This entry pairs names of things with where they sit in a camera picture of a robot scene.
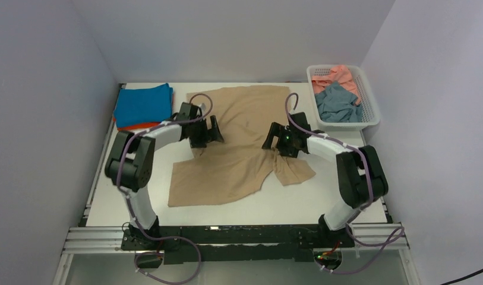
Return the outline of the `beige t shirt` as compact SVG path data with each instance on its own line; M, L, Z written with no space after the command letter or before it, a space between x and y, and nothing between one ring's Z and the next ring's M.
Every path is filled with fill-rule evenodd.
M285 86L252 85L206 91L211 102L194 98L213 109L225 142L211 142L201 157L173 164L168 206L234 202L259 191L270 173L283 186L313 178L306 161L261 148L272 122L288 122L284 103L290 92Z

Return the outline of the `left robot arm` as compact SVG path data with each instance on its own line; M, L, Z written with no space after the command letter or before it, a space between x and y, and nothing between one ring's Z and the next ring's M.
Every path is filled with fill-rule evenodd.
M155 248L161 237L147 187L155 152L183 140L188 140L191 148L224 141L217 117L204 108L183 102L178 112L158 126L138 133L120 131L115 137L105 176L122 194L130 215L130 231L138 231L136 240L144 249Z

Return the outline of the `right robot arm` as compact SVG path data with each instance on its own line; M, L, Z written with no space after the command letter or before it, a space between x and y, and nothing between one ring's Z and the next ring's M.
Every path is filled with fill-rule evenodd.
M336 165L336 203L323 214L325 225L316 232L320 244L332 246L339 240L340 229L388 193L384 170L373 146L352 146L313 130L304 112L289 114L288 122L286 126L272 122L262 148L275 146L281 156L290 158L296 158L300 152L313 154Z

